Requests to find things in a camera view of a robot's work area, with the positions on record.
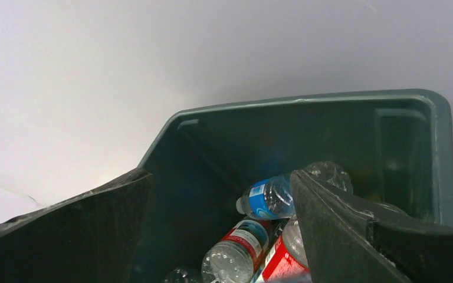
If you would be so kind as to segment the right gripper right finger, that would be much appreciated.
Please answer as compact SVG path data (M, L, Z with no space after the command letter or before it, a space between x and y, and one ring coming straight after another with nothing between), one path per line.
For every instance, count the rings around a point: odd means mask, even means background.
M453 227L386 209L303 170L290 180L314 282L453 282Z

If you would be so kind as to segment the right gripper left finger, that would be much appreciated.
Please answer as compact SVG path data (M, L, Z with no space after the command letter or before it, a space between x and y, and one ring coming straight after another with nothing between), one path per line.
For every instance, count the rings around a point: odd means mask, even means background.
M0 282L127 282L152 187L133 169L0 223Z

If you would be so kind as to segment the clear bottle blue white label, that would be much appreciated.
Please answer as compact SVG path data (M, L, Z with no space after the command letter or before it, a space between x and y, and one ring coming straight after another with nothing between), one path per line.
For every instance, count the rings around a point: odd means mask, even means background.
M309 164L304 170L315 177L353 193L349 174L334 162L321 161ZM290 183L290 174L280 174L254 183L236 201L236 209L253 219L277 220L290 218L295 206Z

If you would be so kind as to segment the bottle red blue label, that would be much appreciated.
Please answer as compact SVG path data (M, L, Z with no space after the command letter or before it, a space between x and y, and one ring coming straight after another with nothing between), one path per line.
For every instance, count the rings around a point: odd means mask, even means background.
M250 282L270 243L270 221L244 218L204 256L203 282Z

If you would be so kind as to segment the clear bottle red label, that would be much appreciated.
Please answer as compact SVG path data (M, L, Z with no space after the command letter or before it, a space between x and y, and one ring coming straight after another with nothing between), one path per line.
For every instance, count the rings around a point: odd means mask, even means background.
M308 273L308 262L297 217L294 215L274 242L252 282L268 282L275 279Z

